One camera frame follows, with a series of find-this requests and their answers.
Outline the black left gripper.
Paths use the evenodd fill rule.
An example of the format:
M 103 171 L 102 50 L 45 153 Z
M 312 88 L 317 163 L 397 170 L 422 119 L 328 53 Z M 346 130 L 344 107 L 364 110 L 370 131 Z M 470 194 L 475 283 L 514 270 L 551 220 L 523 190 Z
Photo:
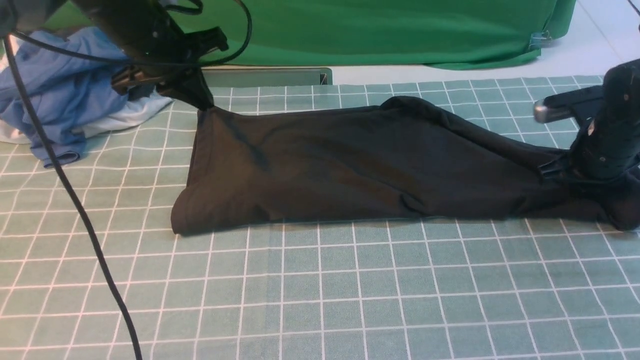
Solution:
M 212 109 L 199 59 L 187 59 L 185 34 L 157 0 L 109 0 L 107 36 L 133 61 L 112 76 L 112 89 L 125 96 L 156 86 L 161 95 L 199 111 Z

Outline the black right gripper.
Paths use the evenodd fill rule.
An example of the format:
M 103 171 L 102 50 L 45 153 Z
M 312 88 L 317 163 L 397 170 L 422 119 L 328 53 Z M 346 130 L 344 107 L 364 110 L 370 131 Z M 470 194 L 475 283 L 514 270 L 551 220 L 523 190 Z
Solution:
M 637 164 L 640 136 L 639 60 L 609 69 L 602 83 L 603 102 L 586 132 L 568 153 L 538 166 L 540 176 L 575 183 L 576 171 L 592 181 L 612 181 Z

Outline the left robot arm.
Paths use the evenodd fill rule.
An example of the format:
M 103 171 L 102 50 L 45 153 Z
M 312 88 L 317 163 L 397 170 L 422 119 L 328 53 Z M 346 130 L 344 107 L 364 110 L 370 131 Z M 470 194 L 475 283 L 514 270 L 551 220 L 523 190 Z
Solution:
M 114 91 L 153 85 L 160 95 L 206 111 L 214 100 L 197 62 L 210 50 L 224 50 L 226 37 L 218 27 L 185 33 L 171 16 L 203 9 L 200 0 L 3 0 L 1 35 L 97 27 L 129 60 L 112 76 Z

